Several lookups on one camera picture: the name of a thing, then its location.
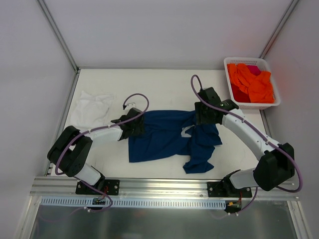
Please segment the blue printed t-shirt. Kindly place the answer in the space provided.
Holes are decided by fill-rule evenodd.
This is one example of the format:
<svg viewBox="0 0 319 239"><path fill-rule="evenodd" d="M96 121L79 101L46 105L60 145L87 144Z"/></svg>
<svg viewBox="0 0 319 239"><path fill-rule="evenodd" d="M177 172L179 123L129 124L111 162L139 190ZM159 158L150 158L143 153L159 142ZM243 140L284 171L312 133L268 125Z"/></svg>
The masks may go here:
<svg viewBox="0 0 319 239"><path fill-rule="evenodd" d="M185 173L206 173L213 169L209 159L222 145L215 124L197 124L195 111L157 110L144 114L145 133L128 140L129 162L138 163L189 156Z"/></svg>

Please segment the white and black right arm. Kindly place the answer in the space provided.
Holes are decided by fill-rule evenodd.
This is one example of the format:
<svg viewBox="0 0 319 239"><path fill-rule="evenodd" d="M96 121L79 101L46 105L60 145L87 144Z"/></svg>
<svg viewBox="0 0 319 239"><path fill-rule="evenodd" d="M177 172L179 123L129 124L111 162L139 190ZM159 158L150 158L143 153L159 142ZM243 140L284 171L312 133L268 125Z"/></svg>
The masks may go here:
<svg viewBox="0 0 319 239"><path fill-rule="evenodd" d="M294 148L281 144L258 130L232 100L222 101L210 87L196 93L196 119L200 125L220 124L232 131L254 154L258 164L251 169L235 170L223 178L223 191L229 197L242 188L260 187L265 191L279 188L296 173Z"/></svg>

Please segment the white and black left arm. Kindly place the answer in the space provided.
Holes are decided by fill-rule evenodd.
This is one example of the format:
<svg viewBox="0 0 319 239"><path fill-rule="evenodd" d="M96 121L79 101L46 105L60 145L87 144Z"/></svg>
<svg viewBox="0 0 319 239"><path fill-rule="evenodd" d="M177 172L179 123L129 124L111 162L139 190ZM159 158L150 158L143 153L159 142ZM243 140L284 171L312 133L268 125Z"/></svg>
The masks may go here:
<svg viewBox="0 0 319 239"><path fill-rule="evenodd" d="M105 177L86 163L90 149L144 132L142 111L131 108L126 115L112 120L110 126L102 126L100 130L87 135L81 134L74 126L68 126L49 150L47 158L68 177L75 177L87 183L87 189L92 194L99 194L104 189Z"/></svg>

